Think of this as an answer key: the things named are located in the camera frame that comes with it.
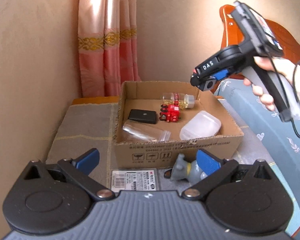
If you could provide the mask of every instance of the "white label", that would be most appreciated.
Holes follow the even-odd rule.
[[[112,171],[111,190],[116,193],[120,190],[155,191],[155,180],[154,170]]]

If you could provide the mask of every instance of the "bottle cap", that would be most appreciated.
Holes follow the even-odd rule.
[[[194,96],[193,95],[185,95],[185,102],[187,104],[186,108],[193,108],[194,107]]]

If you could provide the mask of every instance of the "red toy truck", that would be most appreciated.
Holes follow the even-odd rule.
[[[161,105],[160,121],[177,122],[179,120],[180,110],[178,105]]]

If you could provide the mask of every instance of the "black wallet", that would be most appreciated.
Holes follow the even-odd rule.
[[[128,119],[143,122],[143,123],[157,123],[157,113],[156,111],[131,109]]]

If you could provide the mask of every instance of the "blue bedsheet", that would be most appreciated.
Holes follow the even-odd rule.
[[[242,80],[223,80],[215,94],[223,96],[262,141],[300,207],[300,139],[291,123],[282,123],[276,112],[268,111]],[[300,133],[300,120],[296,120],[296,127]]]

